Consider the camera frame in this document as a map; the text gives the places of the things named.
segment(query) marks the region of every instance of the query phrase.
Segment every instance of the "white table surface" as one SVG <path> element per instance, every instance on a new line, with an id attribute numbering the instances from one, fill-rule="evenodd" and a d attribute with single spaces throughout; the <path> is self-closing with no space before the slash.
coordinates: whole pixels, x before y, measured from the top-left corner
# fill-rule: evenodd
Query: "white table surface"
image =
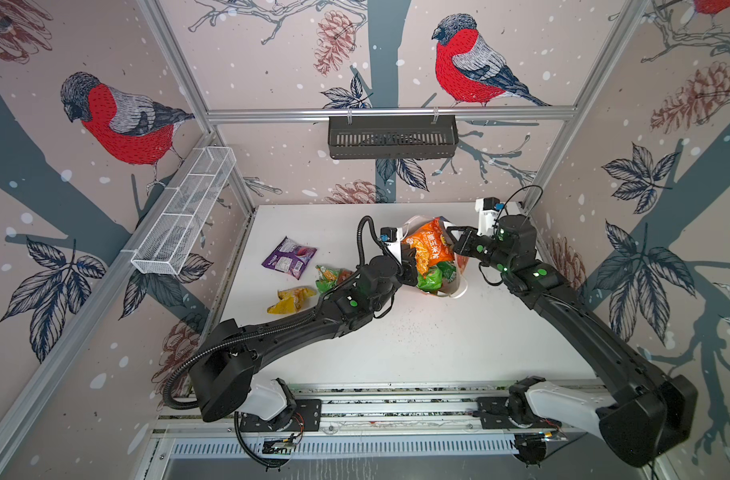
<path id="1" fill-rule="evenodd" d="M 372 216 L 376 232 L 401 226 L 413 215 L 445 216 L 456 225 L 477 224 L 472 203 L 277 205 L 260 206 L 237 269 L 222 320 L 250 325 L 281 318 L 266 312 L 276 292 L 313 286 L 314 265 L 346 267 L 357 263 L 356 226 Z M 300 281 L 269 270 L 261 262 L 287 235 L 317 247 Z M 363 235 L 369 260 L 380 254 L 370 235 Z M 471 259 L 465 277 L 469 287 L 458 299 L 428 296 L 403 286 L 392 311 L 356 332 L 324 340 L 265 366 L 259 375 L 288 383 L 446 384 L 523 379 L 594 379 L 595 374 L 546 320 L 528 310 L 504 286 L 489 286 Z M 314 296 L 306 301 L 311 307 Z"/>

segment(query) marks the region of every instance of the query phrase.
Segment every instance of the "bird illustration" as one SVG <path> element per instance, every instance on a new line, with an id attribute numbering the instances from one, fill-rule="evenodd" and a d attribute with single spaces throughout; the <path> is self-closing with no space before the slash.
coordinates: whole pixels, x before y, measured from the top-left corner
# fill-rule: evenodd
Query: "bird illustration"
<path id="1" fill-rule="evenodd" d="M 432 40 L 437 40 L 437 81 L 456 100 L 453 106 L 462 101 L 485 106 L 491 99 L 503 97 L 548 105 L 531 95 L 503 55 L 490 48 L 471 15 L 457 13 L 443 18 Z"/>
<path id="2" fill-rule="evenodd" d="M 673 3 L 676 2 L 669 2 L 667 5 L 664 5 L 664 7 L 672 5 Z M 680 28 L 680 30 L 683 32 L 687 32 L 687 24 L 689 24 L 690 21 L 693 20 L 696 13 L 707 14 L 711 17 L 711 28 L 706 30 L 705 33 L 720 29 L 722 25 L 714 23 L 714 16 L 722 12 L 725 8 L 730 7 L 730 0 L 690 0 L 690 3 L 693 4 L 694 14 L 690 16 L 690 18 L 687 19 L 685 25 Z"/>
<path id="3" fill-rule="evenodd" d="M 69 121 L 78 118 L 98 142 L 117 160 L 132 165 L 153 165 L 173 149 L 173 136 L 186 120 L 194 118 L 179 108 L 166 107 L 146 95 L 126 94 L 102 84 L 95 76 L 77 72 L 61 86 L 61 101 Z"/>

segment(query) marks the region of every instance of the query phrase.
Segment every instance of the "wallpaper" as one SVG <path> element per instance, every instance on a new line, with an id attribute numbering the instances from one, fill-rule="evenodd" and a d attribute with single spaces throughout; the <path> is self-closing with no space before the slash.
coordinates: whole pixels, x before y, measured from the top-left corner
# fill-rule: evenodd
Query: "wallpaper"
<path id="1" fill-rule="evenodd" d="M 208 108 L 251 109 L 573 104 L 624 2 L 162 4 Z"/>
<path id="2" fill-rule="evenodd" d="M 680 478 L 730 478 L 730 2 L 653 2 L 535 211 L 555 264 L 699 391 Z"/>
<path id="3" fill-rule="evenodd" d="M 245 221 L 227 187 L 178 277 L 130 276 L 3 478 L 130 478 L 162 409 L 168 376 L 197 349 L 222 301 L 220 283 L 229 277 Z"/>
<path id="4" fill-rule="evenodd" d="M 453 158 L 334 160 L 327 122 L 220 125 L 255 204 L 456 202 L 529 184 L 561 121 L 458 124 Z"/>
<path id="5" fill-rule="evenodd" d="M 139 15 L 0 0 L 0 419 L 200 136 Z"/>

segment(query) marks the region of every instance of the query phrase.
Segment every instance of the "bird's red breast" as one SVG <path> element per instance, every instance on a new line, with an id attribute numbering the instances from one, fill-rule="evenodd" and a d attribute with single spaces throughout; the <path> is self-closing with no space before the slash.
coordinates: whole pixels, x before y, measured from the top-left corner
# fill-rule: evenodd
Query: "bird's red breast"
<path id="1" fill-rule="evenodd" d="M 730 0 L 695 0 L 694 9 L 698 13 L 717 14 L 730 6 Z"/>
<path id="2" fill-rule="evenodd" d="M 505 92 L 500 88 L 466 78 L 453 64 L 453 55 L 472 50 L 478 36 L 479 32 L 466 28 L 456 33 L 446 46 L 437 43 L 437 81 L 456 101 L 485 104 Z"/>
<path id="3" fill-rule="evenodd" d="M 153 164 L 161 159 L 173 144 L 174 126 L 168 125 L 142 136 L 122 135 L 109 127 L 117 114 L 117 104 L 109 88 L 100 84 L 88 96 L 91 121 L 82 125 L 93 134 L 107 152 L 126 164 Z"/>

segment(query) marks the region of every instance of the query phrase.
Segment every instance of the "white bag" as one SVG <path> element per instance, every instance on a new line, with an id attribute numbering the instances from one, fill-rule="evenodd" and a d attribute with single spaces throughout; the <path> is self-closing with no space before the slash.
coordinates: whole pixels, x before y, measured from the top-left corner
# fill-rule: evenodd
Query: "white bag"
<path id="1" fill-rule="evenodd" d="M 405 222 L 405 224 L 402 226 L 402 238 L 399 239 L 400 243 L 409 235 L 413 235 L 415 232 L 417 232 L 417 230 L 422 226 L 433 222 L 434 219 L 434 216 L 417 215 Z M 445 228 L 447 228 L 448 226 L 455 226 L 454 224 L 446 220 L 444 222 L 444 225 Z M 466 263 L 468 263 L 467 256 L 456 255 L 456 278 L 453 279 L 453 282 L 442 286 L 441 289 L 437 290 L 436 294 L 423 292 L 423 290 L 421 290 L 421 292 L 431 296 L 459 298 L 461 295 L 466 293 L 466 289 L 468 289 L 468 282 L 463 276 L 463 271 L 466 268 Z"/>

